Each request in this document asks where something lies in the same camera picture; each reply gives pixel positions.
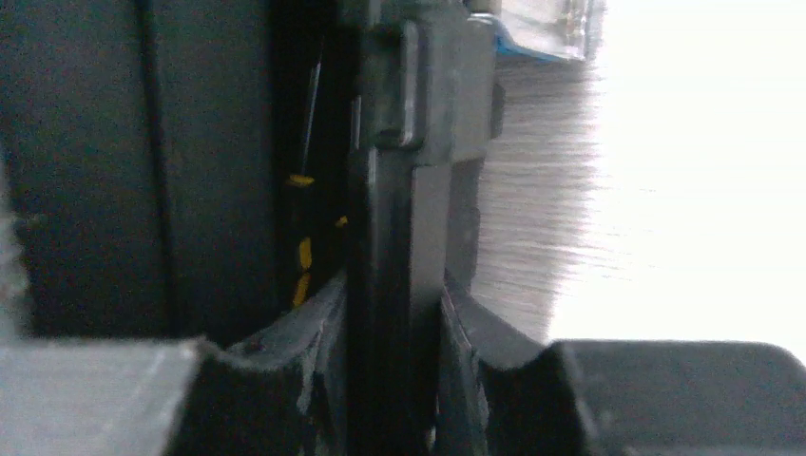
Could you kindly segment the black plastic toolbox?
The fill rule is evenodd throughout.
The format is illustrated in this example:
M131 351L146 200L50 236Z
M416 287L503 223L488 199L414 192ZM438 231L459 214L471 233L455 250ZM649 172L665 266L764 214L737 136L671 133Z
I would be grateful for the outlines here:
M441 302L470 293L495 66L573 68L598 1L5 1L1 349L53 339L229 349L337 274L346 451L440 455ZM310 71L305 302L286 180Z

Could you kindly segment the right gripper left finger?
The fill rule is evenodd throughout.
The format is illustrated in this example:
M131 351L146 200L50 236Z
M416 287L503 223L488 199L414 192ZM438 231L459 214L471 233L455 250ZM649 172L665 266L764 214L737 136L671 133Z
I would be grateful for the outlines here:
M342 455L337 274L229 349L202 339L53 339L1 349L5 455Z

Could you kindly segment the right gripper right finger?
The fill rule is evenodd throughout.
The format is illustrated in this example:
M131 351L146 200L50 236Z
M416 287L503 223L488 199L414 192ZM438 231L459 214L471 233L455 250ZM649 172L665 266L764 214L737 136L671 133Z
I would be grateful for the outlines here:
M452 278L441 302L440 455L801 455L805 369L746 342L541 345Z

